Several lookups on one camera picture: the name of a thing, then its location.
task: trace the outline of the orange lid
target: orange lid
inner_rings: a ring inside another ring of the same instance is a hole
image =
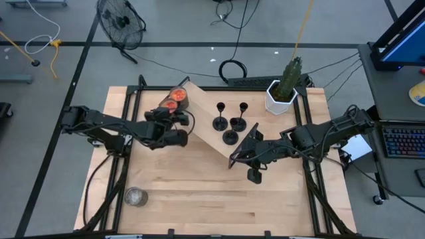
[[[177,104],[177,102],[175,100],[172,100],[172,99],[165,100],[161,104],[161,106],[162,107],[169,108],[170,109],[170,113],[173,113],[177,109],[177,107],[179,107],[179,105]]]
[[[183,88],[175,89],[170,93],[170,97],[177,102],[184,100],[186,96],[186,90]]]

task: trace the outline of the cactus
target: cactus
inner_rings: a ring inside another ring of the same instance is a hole
[[[286,66],[284,75],[279,85],[272,88],[272,96],[275,101],[290,102],[292,89],[295,87],[301,76],[302,60],[296,57]]]

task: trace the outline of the blue monitor screen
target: blue monitor screen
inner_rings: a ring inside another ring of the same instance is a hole
[[[384,62],[415,62],[425,64],[425,22],[390,50],[382,59]]]

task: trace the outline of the keyboard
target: keyboard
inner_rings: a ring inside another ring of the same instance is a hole
[[[425,159],[425,125],[382,125],[381,136],[387,157]]]
[[[240,87],[269,87],[274,80],[281,80],[282,76],[261,76],[247,78],[230,78],[228,79],[229,86]]]

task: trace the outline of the yellow pole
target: yellow pole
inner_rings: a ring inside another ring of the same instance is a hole
[[[294,53],[292,54],[291,60],[293,60],[295,58],[295,54],[296,54],[297,49],[298,49],[298,43],[301,40],[301,36],[303,34],[303,31],[304,31],[304,26],[305,26],[305,23],[307,22],[308,17],[310,16],[310,11],[311,11],[312,6],[313,6],[313,0],[310,0],[310,4],[308,5],[307,13],[305,14],[303,24],[301,25],[301,30],[299,30],[298,40],[297,40],[297,43],[295,44]]]

